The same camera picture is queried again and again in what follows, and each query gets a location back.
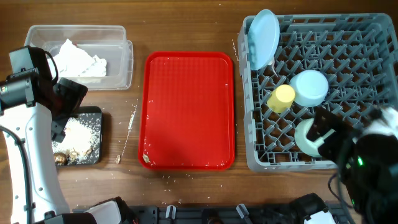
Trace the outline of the light blue bowl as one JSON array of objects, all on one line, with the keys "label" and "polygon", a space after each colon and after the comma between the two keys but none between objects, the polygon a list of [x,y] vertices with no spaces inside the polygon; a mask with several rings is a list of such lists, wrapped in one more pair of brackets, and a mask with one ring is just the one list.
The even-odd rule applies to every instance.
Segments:
[{"label": "light blue bowl", "polygon": [[316,70],[305,70],[290,79],[289,85],[295,90],[294,102],[300,106],[320,105],[329,89],[324,74]]}]

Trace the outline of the light blue plate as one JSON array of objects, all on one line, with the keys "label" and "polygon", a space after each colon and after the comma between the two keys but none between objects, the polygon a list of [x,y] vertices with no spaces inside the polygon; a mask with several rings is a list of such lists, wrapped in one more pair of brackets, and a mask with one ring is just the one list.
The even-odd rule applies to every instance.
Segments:
[{"label": "light blue plate", "polygon": [[263,9],[252,20],[248,30],[249,61],[251,70],[260,70],[273,60],[280,37],[276,15]]}]

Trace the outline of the yellow plastic cup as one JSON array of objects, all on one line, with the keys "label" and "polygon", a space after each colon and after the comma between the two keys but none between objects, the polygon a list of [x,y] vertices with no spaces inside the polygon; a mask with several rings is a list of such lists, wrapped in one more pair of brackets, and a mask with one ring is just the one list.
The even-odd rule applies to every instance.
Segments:
[{"label": "yellow plastic cup", "polygon": [[268,107],[275,113],[282,113],[290,108],[295,99],[295,90],[290,85],[280,85],[272,93],[267,101]]}]

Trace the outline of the mint green bowl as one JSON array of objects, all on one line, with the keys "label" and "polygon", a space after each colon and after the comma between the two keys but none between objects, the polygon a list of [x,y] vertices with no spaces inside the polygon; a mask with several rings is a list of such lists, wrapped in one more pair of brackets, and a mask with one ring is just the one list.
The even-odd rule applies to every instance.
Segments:
[{"label": "mint green bowl", "polygon": [[315,141],[311,141],[307,138],[307,134],[313,121],[313,118],[305,119],[296,126],[294,133],[295,144],[306,155],[311,157],[321,157],[318,148],[324,143],[324,139],[319,137]]}]

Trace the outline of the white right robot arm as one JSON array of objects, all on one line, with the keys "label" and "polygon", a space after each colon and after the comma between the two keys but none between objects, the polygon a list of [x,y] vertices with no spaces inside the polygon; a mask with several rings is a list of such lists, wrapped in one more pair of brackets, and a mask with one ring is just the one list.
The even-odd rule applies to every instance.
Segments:
[{"label": "white right robot arm", "polygon": [[295,142],[307,155],[337,166],[334,196],[348,223],[350,210],[365,223],[397,223],[397,110],[373,106],[364,128],[317,108],[315,117],[295,128]]}]

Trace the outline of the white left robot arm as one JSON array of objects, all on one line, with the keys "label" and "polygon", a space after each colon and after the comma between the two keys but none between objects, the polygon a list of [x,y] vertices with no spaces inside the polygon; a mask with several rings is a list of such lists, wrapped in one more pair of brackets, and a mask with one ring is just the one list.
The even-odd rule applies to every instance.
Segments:
[{"label": "white left robot arm", "polygon": [[120,197],[72,213],[62,194],[52,141],[76,116],[88,89],[53,75],[49,52],[24,46],[9,54],[12,74],[1,82],[1,132],[12,180],[12,223],[126,223],[132,219]]}]

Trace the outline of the white napkin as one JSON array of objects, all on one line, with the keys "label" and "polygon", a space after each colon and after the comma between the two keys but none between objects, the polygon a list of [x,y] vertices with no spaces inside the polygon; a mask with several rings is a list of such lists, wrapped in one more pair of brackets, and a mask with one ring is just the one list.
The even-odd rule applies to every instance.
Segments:
[{"label": "white napkin", "polygon": [[[77,47],[69,39],[61,46],[57,55],[53,56],[59,77],[105,77],[107,75],[105,58],[91,56]],[[51,58],[47,59],[52,76],[56,75]]]}]

